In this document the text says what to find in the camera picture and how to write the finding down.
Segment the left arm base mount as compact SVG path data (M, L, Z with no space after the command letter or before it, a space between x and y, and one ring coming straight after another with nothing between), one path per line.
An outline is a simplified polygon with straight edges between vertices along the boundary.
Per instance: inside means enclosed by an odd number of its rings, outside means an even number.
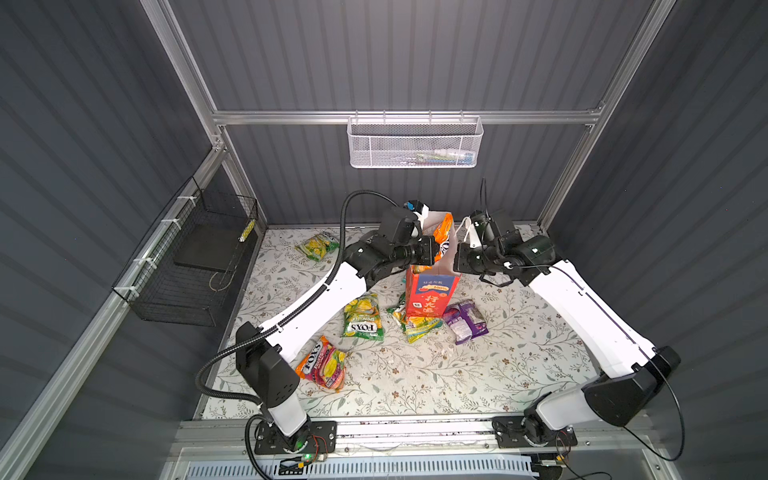
M254 450L259 455L333 453L337 427L335 421L309 419L297 432L287 436L277 425L261 422L255 430Z

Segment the green Fox's candy bag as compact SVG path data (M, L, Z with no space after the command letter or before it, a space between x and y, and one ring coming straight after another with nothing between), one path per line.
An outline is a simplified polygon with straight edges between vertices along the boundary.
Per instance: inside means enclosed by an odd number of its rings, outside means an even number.
M365 293L343 308L343 337L372 341L384 340L379 299L376 293Z

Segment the orange pink Fox's candy bag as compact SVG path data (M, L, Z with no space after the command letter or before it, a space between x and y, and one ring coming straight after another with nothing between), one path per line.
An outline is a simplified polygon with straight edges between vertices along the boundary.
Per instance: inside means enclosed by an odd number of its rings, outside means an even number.
M295 372L301 379L329 390L340 390L346 376L347 353L332 344L325 336L314 344L297 365Z

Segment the red paper gift bag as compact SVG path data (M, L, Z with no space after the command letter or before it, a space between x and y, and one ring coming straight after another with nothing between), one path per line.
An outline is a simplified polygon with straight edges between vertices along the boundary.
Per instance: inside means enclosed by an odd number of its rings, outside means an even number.
M433 231L447 212L431 211L426 217L424 233L433 237ZM454 271L457 250L457 227L450 233L448 253L431 267L412 266L406 273L406 314L417 317L442 317L451 303L461 274Z

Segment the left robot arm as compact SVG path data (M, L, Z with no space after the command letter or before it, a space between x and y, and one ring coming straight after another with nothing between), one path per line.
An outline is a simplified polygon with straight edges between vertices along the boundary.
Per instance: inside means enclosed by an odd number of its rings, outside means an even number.
M435 263L439 244L424 233L429 214L418 201L387 209L378 228L344 247L341 263L311 291L262 325L244 324L236 332L239 342L264 336L236 353L236 368L285 440L303 435L310 424L291 362L334 315L376 283L398 269Z

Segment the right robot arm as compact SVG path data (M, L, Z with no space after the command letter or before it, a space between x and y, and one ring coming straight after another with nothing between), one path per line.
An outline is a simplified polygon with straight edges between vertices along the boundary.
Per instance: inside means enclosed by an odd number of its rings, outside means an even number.
M674 349L655 347L624 322L547 236L523 240L515 226L504 228L476 211L459 226L453 268L484 283L503 274L508 283L531 289L566 321L598 365L595 379L545 394L525 409L520 428L534 446L590 421L626 426L667 387L681 363Z

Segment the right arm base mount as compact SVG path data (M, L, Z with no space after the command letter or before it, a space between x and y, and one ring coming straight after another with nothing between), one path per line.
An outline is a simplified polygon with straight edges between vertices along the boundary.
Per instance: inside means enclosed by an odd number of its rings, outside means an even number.
M572 427L550 430L524 415L492 417L491 428L500 448L570 448L578 445L578 439Z

